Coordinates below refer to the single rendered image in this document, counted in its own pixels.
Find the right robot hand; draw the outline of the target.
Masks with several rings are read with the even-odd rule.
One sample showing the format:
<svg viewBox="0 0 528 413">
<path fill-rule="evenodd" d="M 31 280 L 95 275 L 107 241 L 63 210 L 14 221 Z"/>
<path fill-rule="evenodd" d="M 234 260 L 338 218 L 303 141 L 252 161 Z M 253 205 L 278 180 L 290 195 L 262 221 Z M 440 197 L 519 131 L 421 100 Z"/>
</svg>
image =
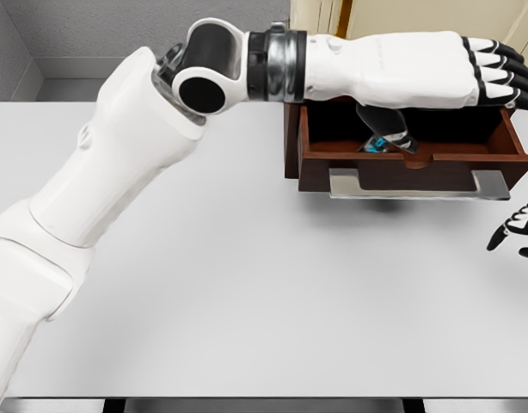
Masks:
<svg viewBox="0 0 528 413">
<path fill-rule="evenodd" d="M 495 250 L 509 235 L 528 236 L 528 203 L 507 218 L 493 233 L 487 251 Z"/>
</svg>

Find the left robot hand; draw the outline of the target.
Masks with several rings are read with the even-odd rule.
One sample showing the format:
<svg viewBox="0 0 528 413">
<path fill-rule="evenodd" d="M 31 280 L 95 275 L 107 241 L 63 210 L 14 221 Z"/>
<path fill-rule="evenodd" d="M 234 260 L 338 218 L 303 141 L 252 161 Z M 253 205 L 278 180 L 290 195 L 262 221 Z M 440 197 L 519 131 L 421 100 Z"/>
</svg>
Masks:
<svg viewBox="0 0 528 413">
<path fill-rule="evenodd" d="M 357 65 L 360 117 L 403 151 L 417 144 L 402 108 L 518 108 L 528 111 L 524 57 L 498 40 L 453 31 L 368 35 L 347 43 Z"/>
</svg>

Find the small blue switch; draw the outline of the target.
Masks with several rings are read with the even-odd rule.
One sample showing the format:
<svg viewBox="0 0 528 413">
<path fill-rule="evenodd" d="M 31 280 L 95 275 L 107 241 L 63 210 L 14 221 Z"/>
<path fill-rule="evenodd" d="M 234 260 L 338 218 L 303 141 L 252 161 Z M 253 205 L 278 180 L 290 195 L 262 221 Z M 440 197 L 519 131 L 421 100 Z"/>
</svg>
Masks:
<svg viewBox="0 0 528 413">
<path fill-rule="evenodd" d="M 372 135 L 359 149 L 365 153 L 385 153 L 390 148 L 390 142 L 383 137 Z"/>
</svg>

